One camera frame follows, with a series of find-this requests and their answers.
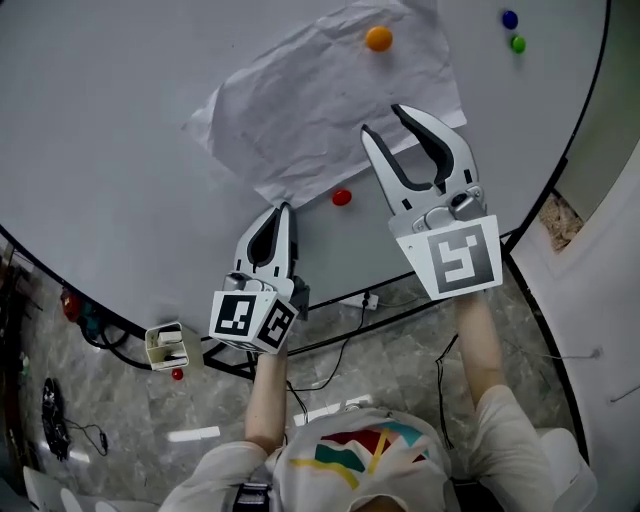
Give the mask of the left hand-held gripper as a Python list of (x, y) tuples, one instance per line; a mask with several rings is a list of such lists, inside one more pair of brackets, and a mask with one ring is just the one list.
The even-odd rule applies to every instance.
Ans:
[(242, 351), (281, 352), (295, 320), (308, 316), (310, 287), (293, 276), (298, 257), (293, 208), (284, 202), (259, 215), (238, 241), (234, 270), (214, 293), (209, 336)]

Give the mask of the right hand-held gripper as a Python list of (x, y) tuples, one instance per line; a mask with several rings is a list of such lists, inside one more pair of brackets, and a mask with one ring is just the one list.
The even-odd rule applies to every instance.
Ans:
[[(434, 162), (433, 184), (411, 182), (381, 136), (368, 125), (362, 125), (360, 138), (395, 215), (389, 229), (426, 293), (433, 300), (442, 300), (501, 285), (498, 221), (486, 213), (482, 188), (472, 185), (479, 176), (470, 146), (425, 111), (402, 104), (393, 104), (391, 109)], [(470, 187), (444, 201), (414, 208), (434, 187), (445, 194), (466, 186)]]

